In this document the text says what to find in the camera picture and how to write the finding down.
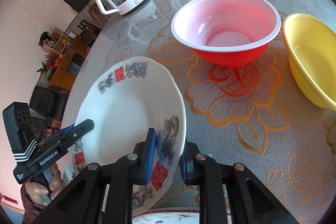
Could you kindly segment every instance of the white wall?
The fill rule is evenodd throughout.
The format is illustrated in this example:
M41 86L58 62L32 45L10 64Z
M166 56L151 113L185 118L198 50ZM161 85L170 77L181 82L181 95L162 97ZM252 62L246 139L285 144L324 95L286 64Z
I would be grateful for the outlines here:
M0 0L0 110L13 101L29 102L45 53L38 45L50 26L65 31L76 13L62 0ZM19 202L20 185L13 176L16 163L0 119L0 193Z

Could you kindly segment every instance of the screw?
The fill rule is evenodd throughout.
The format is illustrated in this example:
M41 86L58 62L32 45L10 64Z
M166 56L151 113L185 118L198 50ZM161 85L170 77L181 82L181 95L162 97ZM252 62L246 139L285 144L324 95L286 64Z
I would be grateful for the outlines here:
M136 160L137 157L138 157L138 155L137 155L137 154L134 154L134 153L130 153L130 154L127 155L127 158L128 158L129 160Z
M88 169L89 169L90 171L94 171L94 170L96 170L97 168L98 168L98 164L95 163L95 162L89 164L89 166L88 166Z
M201 154L201 153L199 153L199 154L196 155L196 159L198 159L198 160L205 160L206 157L207 157L206 155Z
M235 164L235 168L238 171L243 171L245 169L245 166L243 164Z

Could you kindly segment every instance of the black chair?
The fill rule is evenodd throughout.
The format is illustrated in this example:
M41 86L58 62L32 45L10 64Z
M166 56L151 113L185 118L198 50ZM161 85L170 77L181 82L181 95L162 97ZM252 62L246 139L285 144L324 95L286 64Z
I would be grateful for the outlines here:
M31 95L29 107L44 116L46 120L51 118L60 125L67 101L68 94L63 90L36 86Z

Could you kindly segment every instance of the table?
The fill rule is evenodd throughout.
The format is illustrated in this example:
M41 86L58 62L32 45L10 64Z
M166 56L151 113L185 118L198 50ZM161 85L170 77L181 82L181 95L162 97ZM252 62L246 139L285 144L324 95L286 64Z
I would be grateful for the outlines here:
M129 15L113 14L73 85L63 127L76 120L95 80L112 65L147 56L165 65L184 97L187 139L217 162L244 163L300 223L317 223L336 194L336 113L313 105L291 74L279 34L242 68L210 64L171 34L174 14L190 0L147 0ZM313 15L336 31L331 0L268 0L281 19ZM64 161L71 162L68 155ZM180 174L160 207L197 206L197 187Z

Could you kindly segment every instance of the hand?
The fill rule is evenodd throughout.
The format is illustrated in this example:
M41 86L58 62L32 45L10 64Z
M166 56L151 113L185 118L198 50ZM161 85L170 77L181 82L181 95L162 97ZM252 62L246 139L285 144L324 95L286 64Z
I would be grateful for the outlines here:
M61 178L61 171L58 170L56 163L50 166L50 169L53 173L53 176L49 182L49 189L52 191L50 199L53 200L63 190L65 187L65 182ZM41 195L47 195L49 193L47 187L37 182L27 181L26 191L33 202L47 206L47 203L41 197Z

